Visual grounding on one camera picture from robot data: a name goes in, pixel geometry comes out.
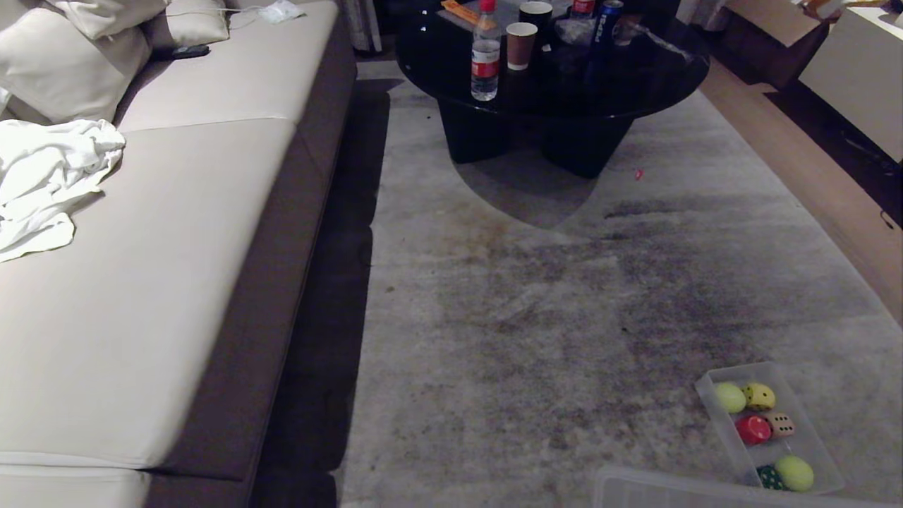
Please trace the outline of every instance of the yellow ball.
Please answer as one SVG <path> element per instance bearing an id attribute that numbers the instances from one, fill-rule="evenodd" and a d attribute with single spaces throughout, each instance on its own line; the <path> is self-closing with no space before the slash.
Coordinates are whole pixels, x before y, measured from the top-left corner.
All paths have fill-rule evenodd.
<path id="1" fill-rule="evenodd" d="M 775 463 L 775 470 L 784 485 L 794 492 L 805 492 L 815 483 L 815 472 L 798 456 L 782 456 Z"/>
<path id="2" fill-rule="evenodd" d="M 732 382 L 720 382 L 715 385 L 715 395 L 725 411 L 739 413 L 746 408 L 746 395 Z"/>
<path id="3" fill-rule="evenodd" d="M 775 408 L 775 392 L 760 382 L 751 382 L 743 389 L 746 407 L 754 411 L 768 411 Z"/>

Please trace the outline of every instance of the gray rug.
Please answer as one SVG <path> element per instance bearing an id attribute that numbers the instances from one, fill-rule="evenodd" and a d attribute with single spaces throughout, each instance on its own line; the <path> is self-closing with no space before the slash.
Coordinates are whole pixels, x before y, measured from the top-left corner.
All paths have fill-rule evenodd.
<path id="1" fill-rule="evenodd" d="M 605 464 L 731 480 L 693 382 L 774 360 L 851 498 L 899 501 L 900 328 L 708 100 L 597 181 L 455 165 L 393 62 L 345 506 L 587 506 Z M 636 170 L 645 174 L 637 179 Z"/>

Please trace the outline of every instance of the white cabinet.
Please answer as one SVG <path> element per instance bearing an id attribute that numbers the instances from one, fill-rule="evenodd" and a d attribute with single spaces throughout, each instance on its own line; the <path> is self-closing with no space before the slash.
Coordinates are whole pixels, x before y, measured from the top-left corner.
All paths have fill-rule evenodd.
<path id="1" fill-rule="evenodd" d="M 894 160 L 903 160 L 903 28 L 850 7 L 799 77 Z"/>

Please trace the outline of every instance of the wooden floor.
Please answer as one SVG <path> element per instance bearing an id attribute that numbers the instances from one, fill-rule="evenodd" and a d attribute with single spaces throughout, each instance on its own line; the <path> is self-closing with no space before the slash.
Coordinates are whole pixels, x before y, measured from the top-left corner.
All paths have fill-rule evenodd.
<path id="1" fill-rule="evenodd" d="M 712 59 L 701 86 L 903 325 L 903 232 L 803 130 L 765 97 Z"/>

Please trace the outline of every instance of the clear plastic box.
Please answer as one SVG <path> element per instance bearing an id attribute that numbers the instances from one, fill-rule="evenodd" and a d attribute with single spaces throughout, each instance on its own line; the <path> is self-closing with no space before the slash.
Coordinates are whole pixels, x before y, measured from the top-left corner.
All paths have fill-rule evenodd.
<path id="1" fill-rule="evenodd" d="M 720 484 L 626 467 L 596 473 L 593 508 L 900 508 L 839 497 Z"/>
<path id="2" fill-rule="evenodd" d="M 769 441 L 747 447 L 740 440 L 734 421 L 750 414 L 743 411 L 731 415 L 721 407 L 715 395 L 715 384 L 730 381 L 743 388 L 748 382 L 760 382 L 775 392 L 775 411 L 786 413 L 796 424 L 796 433 L 790 437 L 777 437 Z M 715 431 L 728 449 L 728 457 L 737 474 L 738 482 L 761 487 L 762 482 L 756 468 L 774 464 L 784 455 L 796 455 L 805 460 L 815 472 L 815 484 L 807 494 L 825 494 L 843 488 L 843 477 L 824 448 L 824 443 L 815 433 L 812 422 L 805 414 L 803 405 L 784 381 L 776 363 L 763 362 L 715 369 L 708 371 L 696 382 L 696 391 L 712 419 Z"/>

